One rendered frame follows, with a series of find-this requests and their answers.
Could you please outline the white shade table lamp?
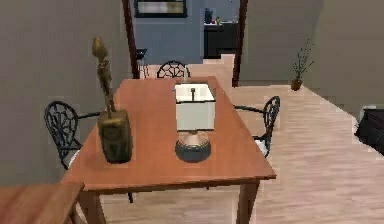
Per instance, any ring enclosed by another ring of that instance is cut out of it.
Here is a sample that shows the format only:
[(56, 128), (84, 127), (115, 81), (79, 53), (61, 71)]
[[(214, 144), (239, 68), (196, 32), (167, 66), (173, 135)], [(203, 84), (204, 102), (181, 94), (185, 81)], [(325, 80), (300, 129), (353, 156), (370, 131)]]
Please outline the white shade table lamp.
[(175, 153), (187, 163), (211, 154), (207, 131), (214, 130), (216, 99), (207, 83), (178, 83), (174, 87), (177, 140)]

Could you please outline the brown wooden dining table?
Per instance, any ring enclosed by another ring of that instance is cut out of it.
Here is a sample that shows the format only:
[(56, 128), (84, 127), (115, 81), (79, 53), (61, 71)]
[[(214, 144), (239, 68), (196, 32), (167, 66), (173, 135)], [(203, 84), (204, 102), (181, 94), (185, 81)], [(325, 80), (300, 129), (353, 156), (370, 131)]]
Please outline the brown wooden dining table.
[(187, 164), (175, 154), (175, 79), (126, 79), (115, 93), (118, 108), (128, 111), (132, 160), (110, 164), (104, 158), (98, 130), (93, 129), (64, 182), (82, 182), (79, 203), (88, 224), (106, 224), (99, 197), (128, 192), (239, 185), (236, 224), (249, 224), (258, 184), (276, 174), (264, 158), (228, 96), (213, 76), (202, 77), (216, 97), (215, 129), (208, 134), (211, 156)]

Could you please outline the black metal dining chair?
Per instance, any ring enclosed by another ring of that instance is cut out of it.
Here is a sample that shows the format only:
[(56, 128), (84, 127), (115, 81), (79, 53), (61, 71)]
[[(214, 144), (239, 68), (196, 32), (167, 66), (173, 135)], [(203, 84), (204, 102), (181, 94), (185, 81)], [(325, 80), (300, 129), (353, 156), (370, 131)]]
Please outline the black metal dining chair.
[(279, 96), (271, 97), (264, 105), (262, 109), (245, 106), (235, 105), (234, 108), (237, 110), (244, 110), (259, 113), (263, 116), (263, 123), (265, 132), (261, 136), (253, 135), (253, 140), (259, 147), (260, 151), (265, 158), (268, 157), (271, 151), (272, 135), (275, 126), (277, 116), (280, 111), (281, 100)]
[(82, 144), (76, 138), (79, 121), (99, 115), (100, 112), (79, 115), (72, 106), (58, 100), (46, 106), (44, 121), (65, 170), (70, 168), (82, 148)]
[(186, 64), (177, 60), (170, 60), (162, 64), (156, 75), (157, 78), (181, 78), (185, 76), (191, 76), (189, 68)]

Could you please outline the black kitchen cabinet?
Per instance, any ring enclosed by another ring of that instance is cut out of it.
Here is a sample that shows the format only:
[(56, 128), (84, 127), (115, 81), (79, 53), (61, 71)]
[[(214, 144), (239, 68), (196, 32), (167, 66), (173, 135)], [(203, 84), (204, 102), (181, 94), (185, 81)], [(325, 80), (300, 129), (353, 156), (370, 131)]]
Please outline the black kitchen cabinet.
[(204, 26), (204, 59), (220, 59), (222, 54), (235, 54), (237, 23)]

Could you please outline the bronze statue on block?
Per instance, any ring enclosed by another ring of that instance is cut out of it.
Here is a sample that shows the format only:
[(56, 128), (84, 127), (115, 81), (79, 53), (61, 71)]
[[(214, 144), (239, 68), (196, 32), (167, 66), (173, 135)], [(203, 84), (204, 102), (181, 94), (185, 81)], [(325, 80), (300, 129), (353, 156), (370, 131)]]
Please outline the bronze statue on block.
[(108, 50), (100, 37), (93, 38), (92, 54), (98, 60), (97, 76), (106, 106), (97, 120), (102, 151), (111, 164), (127, 163), (131, 160), (133, 147), (130, 122), (127, 111), (115, 107)]

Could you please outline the potted green house plant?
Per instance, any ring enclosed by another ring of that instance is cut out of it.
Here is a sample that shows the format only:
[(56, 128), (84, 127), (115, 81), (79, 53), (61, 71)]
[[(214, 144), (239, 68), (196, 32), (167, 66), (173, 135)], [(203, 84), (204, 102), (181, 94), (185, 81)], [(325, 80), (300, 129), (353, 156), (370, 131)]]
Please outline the potted green house plant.
[(310, 39), (307, 39), (305, 46), (302, 47), (296, 54), (296, 59), (292, 64), (294, 77), (291, 80), (291, 89), (293, 91), (298, 91), (301, 88), (304, 73), (314, 63), (314, 60), (310, 58), (312, 47), (313, 43)]

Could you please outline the black low furniture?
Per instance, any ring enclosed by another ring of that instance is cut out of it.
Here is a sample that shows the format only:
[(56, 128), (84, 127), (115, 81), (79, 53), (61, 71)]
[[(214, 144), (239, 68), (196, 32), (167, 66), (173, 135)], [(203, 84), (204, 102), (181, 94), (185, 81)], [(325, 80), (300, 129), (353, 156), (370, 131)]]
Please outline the black low furniture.
[(384, 156), (384, 109), (364, 109), (354, 135)]

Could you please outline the brown wooden side table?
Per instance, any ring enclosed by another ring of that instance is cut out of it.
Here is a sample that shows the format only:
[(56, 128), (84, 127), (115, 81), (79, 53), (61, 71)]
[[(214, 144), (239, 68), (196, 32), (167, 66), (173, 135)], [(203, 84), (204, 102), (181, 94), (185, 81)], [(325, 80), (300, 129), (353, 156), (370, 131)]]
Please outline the brown wooden side table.
[(83, 183), (0, 187), (0, 224), (77, 224)]

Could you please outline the black framed wall picture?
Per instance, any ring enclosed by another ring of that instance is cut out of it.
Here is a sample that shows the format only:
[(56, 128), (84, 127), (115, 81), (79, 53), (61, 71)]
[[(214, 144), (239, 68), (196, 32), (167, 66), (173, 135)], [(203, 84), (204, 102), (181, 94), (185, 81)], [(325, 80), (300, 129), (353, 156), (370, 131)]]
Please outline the black framed wall picture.
[(186, 0), (134, 0), (136, 18), (186, 18)]

